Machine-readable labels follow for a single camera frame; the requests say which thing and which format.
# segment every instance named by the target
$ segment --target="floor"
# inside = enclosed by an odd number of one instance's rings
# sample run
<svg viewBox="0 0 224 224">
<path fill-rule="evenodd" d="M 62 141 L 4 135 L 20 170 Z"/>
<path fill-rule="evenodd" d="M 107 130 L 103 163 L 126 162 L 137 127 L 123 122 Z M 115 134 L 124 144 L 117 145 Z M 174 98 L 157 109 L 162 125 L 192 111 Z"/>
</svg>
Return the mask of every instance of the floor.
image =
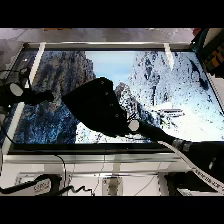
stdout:
<svg viewBox="0 0 224 224">
<path fill-rule="evenodd" d="M 0 39 L 22 42 L 190 42 L 192 28 L 73 28 L 50 30 L 43 28 L 0 28 Z"/>
</svg>

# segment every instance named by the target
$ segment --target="white strip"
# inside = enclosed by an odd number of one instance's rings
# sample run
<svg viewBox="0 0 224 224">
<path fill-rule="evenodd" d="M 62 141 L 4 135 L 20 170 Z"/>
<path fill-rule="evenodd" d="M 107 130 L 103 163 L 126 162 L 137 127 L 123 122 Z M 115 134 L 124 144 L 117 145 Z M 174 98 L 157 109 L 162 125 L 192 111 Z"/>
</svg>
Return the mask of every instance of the white strip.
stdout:
<svg viewBox="0 0 224 224">
<path fill-rule="evenodd" d="M 32 69 L 30 71 L 29 78 L 30 78 L 30 83 L 31 84 L 32 84 L 32 82 L 34 80 L 34 77 L 36 75 L 37 69 L 39 67 L 41 57 L 42 57 L 42 55 L 44 53 L 45 44 L 46 44 L 46 42 L 40 43 L 39 51 L 37 52 L 37 55 L 36 55 L 35 60 L 34 60 L 34 63 L 33 63 L 33 67 L 32 67 Z M 25 87 L 26 88 L 29 87 L 28 81 L 26 82 Z M 8 130 L 8 133 L 7 133 L 8 136 L 11 139 L 13 139 L 13 137 L 14 137 L 14 134 L 15 134 L 15 131 L 16 131 L 18 122 L 19 122 L 20 117 L 21 117 L 21 114 L 23 112 L 23 108 L 24 108 L 24 103 L 19 103 L 18 106 L 17 106 L 17 108 L 16 108 L 15 114 L 13 116 L 11 125 L 10 125 L 9 130 Z M 11 141 L 6 137 L 5 138 L 5 141 L 3 143 L 3 146 L 2 146 L 2 152 L 3 152 L 4 155 L 7 155 L 8 154 L 10 145 L 11 145 Z"/>
<path fill-rule="evenodd" d="M 175 152 L 178 156 L 180 156 L 192 169 L 192 171 L 206 184 L 208 184 L 210 187 L 218 191 L 219 193 L 224 195 L 224 184 L 209 174 L 205 173 L 203 170 L 195 166 L 184 154 L 182 154 L 179 150 L 174 148 L 173 146 L 169 145 L 166 142 L 158 141 L 159 144 L 166 146 L 167 148 L 171 149 L 173 152 Z"/>
<path fill-rule="evenodd" d="M 173 55 L 172 52 L 170 50 L 170 45 L 168 43 L 164 43 L 164 48 L 165 48 L 165 52 L 166 52 L 166 56 L 169 62 L 169 66 L 171 71 L 173 70 L 173 65 L 174 65 L 174 59 L 173 59 Z"/>
</svg>

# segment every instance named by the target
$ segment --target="white round cap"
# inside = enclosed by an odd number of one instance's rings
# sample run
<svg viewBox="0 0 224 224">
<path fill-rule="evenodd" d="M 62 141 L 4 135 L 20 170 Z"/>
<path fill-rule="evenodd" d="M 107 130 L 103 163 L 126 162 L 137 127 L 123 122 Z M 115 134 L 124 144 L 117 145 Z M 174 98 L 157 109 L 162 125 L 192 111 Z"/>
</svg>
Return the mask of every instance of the white round cap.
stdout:
<svg viewBox="0 0 224 224">
<path fill-rule="evenodd" d="M 132 120 L 130 122 L 130 124 L 128 125 L 128 127 L 132 130 L 132 131 L 137 131 L 139 128 L 139 122 L 137 120 Z"/>
<path fill-rule="evenodd" d="M 10 85 L 10 90 L 15 96 L 21 96 L 23 94 L 23 90 L 15 83 Z"/>
</svg>

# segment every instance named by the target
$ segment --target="sky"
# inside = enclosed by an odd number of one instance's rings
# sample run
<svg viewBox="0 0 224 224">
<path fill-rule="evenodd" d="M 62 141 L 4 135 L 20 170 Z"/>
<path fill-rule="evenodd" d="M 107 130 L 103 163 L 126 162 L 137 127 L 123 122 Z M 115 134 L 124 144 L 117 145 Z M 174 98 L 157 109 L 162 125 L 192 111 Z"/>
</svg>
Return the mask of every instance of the sky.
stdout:
<svg viewBox="0 0 224 224">
<path fill-rule="evenodd" d="M 93 62 L 96 77 L 113 81 L 114 89 L 120 81 L 126 82 L 133 71 L 134 51 L 86 51 L 86 57 Z"/>
</svg>

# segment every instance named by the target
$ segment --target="display screen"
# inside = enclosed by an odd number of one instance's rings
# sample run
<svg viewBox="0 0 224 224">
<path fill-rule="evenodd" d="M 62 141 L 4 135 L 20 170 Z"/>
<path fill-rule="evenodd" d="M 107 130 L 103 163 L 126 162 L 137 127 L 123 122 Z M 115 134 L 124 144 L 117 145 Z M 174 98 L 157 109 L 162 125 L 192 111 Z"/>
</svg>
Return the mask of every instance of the display screen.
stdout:
<svg viewBox="0 0 224 224">
<path fill-rule="evenodd" d="M 224 114 L 196 55 L 164 51 L 45 51 L 35 91 L 53 102 L 25 105 L 14 141 L 26 144 L 148 143 L 108 137 L 76 119 L 61 97 L 95 78 L 113 81 L 120 105 L 167 134 L 191 141 L 224 140 Z"/>
</svg>

